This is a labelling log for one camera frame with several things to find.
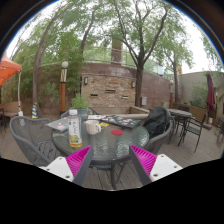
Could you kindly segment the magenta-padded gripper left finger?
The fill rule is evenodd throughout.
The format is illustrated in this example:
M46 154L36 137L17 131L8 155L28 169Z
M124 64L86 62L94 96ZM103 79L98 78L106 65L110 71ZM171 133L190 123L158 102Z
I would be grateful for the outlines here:
M89 145L68 157L56 158L42 169L81 186L93 155L93 146Z

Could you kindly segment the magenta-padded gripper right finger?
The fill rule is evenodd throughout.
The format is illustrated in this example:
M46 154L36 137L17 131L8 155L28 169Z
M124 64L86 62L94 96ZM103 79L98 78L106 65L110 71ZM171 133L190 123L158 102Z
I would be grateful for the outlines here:
M143 186L182 169L165 154L155 155L134 145L129 146L129 155Z

